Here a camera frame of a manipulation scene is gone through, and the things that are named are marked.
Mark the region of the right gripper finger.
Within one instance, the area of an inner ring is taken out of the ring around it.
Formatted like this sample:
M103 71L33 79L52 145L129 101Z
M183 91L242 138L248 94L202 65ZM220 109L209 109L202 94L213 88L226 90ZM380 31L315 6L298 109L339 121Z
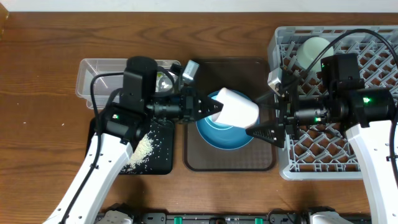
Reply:
M263 95L257 97L254 102L255 104L263 107L263 108L278 108L279 104L278 103L270 103L269 98L273 98L275 93L273 91L267 91Z
M285 128L278 121L266 121L246 129L246 134L283 148L285 144Z

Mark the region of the dark blue plate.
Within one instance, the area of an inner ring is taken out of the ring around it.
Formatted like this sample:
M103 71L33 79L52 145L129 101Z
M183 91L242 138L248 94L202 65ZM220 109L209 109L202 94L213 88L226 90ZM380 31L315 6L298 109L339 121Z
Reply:
M249 99L248 96L246 96L245 94L243 94L239 91L236 91L236 90L232 90L232 91L235 91L236 93L240 94L241 96ZM211 93L209 95L209 97L211 97L212 99L215 100L218 92L219 92L219 90ZM253 140L252 136L248 136L246 134L247 128L237 128L237 127L232 126L232 128L224 129L224 130L213 129L206 123L204 118L197 121L196 126L197 126L197 130L198 130L200 136L209 145L216 147L218 149L223 149L223 150L239 149L240 147L247 145L249 142L251 142Z

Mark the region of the pink cup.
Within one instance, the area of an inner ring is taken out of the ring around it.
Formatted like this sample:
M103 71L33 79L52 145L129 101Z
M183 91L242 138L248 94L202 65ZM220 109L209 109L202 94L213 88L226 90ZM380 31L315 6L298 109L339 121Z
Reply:
M256 124L259 118L258 105L235 91L222 88L215 100L223 104L223 109L211 116L214 122L237 128L248 128Z

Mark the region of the mint green bowl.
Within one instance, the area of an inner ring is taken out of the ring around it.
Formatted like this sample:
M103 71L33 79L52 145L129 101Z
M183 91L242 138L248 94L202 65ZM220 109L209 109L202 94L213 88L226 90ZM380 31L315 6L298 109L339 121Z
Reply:
M312 37L306 40L297 50L296 56L299 65L303 69L307 69L309 65L314 61L314 59L319 55L319 53L328 45L330 42L322 37ZM322 58L332 56L334 54L334 48L330 47ZM311 71L320 72L321 69L321 59L312 67Z

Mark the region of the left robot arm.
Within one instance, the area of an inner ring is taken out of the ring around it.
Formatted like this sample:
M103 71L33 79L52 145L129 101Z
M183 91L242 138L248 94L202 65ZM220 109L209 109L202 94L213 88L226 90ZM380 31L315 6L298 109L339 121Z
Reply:
M131 57L102 111L93 108L95 133L87 155L66 194L46 223L93 223L121 169L130 160L155 120L192 123L220 112L223 104L172 81L157 92L158 72L171 74L149 57Z

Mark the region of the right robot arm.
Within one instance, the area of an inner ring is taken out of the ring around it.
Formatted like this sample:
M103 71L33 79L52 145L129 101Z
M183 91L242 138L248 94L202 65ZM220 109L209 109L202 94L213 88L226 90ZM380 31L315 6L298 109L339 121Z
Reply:
M373 223L397 223L397 106L386 88L366 88L356 54L320 62L328 95L299 99L297 89L277 84L279 116L246 129L254 138L283 147L302 126L338 123L358 160Z

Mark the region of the grey dishwasher rack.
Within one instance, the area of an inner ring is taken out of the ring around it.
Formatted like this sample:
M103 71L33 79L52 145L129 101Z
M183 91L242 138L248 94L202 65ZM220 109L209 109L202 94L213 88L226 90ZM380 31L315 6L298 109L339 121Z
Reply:
M353 30L354 26L283 26L276 28L267 48L271 70L282 67L297 77L303 68L298 48L311 37L328 41ZM386 48L369 34L351 34L334 46L335 54L356 53L359 74L367 88L387 88L397 97L397 66ZM278 152L279 173L285 180L360 180L358 161L338 131L338 124L311 126L300 130L300 138L286 138Z

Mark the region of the light blue bowl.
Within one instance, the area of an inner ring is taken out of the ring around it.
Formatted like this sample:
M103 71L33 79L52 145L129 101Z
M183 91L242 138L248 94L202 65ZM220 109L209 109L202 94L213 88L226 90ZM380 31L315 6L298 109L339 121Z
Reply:
M211 118L211 116L208 116L205 118L206 123L212 127L213 129L219 129L219 130L224 130L224 129L230 129L232 128L232 126L230 125L226 125L226 124L221 124L221 123L217 123L214 122Z

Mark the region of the brown serving tray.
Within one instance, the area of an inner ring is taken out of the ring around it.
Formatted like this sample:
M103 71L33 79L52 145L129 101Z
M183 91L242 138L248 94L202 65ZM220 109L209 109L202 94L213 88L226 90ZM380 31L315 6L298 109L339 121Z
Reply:
M267 90L269 66L259 57L195 58L199 64L195 88L211 94L223 87L236 90L254 100ZM195 172L267 171L276 160L275 147L254 138L233 150L218 149L208 144L195 123L184 127L183 161Z

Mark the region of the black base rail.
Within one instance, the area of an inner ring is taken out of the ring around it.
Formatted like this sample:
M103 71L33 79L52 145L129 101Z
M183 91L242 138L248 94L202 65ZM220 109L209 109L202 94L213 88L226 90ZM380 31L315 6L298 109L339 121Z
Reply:
M332 223L372 223L365 214L339 214L331 207L312 207L303 212L273 209L267 213L169 213L167 210L134 210L126 204L115 203L99 212L95 224L283 224L315 223L311 216L322 213L332 218Z

